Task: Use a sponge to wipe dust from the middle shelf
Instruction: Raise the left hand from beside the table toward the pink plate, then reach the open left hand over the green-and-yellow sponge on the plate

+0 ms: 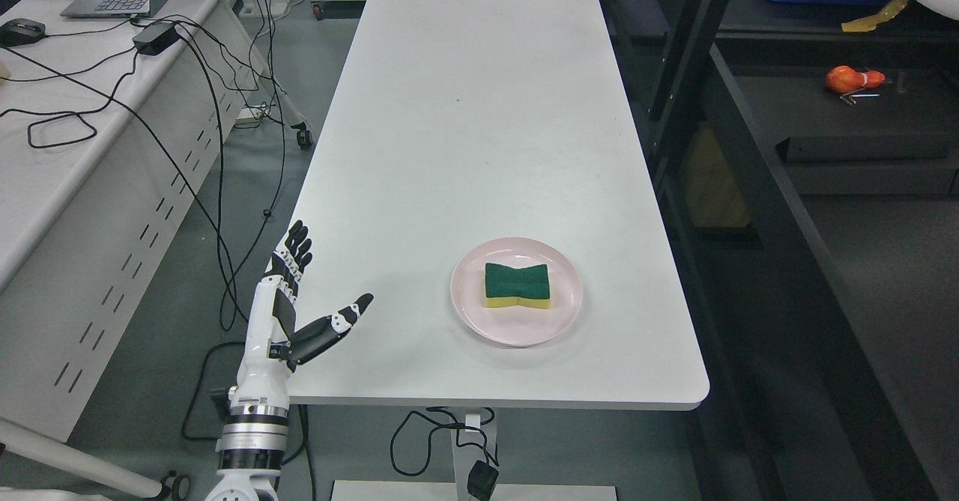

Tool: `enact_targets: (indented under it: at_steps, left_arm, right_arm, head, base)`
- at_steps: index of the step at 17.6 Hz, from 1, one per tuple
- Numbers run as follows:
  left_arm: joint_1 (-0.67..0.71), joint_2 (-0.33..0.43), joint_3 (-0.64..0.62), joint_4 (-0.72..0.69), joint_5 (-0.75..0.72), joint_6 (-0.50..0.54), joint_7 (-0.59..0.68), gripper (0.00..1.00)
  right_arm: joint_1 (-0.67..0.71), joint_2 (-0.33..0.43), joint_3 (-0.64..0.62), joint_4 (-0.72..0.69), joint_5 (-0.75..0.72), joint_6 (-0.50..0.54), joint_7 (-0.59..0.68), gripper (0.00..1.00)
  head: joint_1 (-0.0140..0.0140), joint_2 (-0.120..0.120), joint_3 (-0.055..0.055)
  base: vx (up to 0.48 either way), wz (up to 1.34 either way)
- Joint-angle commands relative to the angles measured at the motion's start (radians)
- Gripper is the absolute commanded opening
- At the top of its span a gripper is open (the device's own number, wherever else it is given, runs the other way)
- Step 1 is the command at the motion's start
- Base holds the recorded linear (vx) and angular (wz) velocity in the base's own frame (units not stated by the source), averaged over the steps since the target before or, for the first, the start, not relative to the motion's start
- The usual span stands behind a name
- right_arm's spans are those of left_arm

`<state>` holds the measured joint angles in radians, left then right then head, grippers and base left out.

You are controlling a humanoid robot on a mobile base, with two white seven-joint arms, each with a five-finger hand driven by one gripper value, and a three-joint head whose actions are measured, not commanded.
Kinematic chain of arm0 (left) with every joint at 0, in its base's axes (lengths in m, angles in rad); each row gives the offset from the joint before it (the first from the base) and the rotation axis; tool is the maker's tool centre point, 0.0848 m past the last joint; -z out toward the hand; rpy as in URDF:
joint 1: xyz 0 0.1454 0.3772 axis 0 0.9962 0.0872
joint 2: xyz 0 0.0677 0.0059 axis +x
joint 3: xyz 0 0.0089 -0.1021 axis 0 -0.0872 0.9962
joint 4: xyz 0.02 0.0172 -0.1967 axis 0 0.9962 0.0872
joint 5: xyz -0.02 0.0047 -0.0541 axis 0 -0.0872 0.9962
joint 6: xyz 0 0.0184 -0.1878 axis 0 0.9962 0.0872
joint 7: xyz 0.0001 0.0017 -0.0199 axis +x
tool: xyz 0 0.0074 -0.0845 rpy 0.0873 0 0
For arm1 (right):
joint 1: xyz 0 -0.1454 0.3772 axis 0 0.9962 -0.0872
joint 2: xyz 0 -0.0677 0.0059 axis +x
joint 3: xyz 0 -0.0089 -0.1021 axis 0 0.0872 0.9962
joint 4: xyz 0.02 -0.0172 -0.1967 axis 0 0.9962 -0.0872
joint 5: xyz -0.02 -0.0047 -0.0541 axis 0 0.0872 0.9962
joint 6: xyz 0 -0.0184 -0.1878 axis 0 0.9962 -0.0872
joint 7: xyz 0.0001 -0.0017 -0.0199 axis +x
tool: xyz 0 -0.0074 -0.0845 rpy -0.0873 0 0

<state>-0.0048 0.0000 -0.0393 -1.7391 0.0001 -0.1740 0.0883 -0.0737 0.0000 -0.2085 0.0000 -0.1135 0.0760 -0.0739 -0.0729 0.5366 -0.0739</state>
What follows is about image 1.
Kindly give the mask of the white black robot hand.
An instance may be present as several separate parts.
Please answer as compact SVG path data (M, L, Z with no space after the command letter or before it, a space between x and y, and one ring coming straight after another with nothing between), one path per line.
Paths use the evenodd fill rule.
M373 302L363 294L340 310L297 328L297 301L312 239L303 221L294 221L271 253L257 283L231 413L267 411L284 416L290 408L287 382L297 367L339 343Z

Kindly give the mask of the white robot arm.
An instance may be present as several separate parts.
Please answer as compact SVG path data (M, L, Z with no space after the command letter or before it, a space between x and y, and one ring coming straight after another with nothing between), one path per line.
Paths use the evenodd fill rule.
M219 483L206 500L277 500L288 437L288 409L260 404L232 407L217 446Z

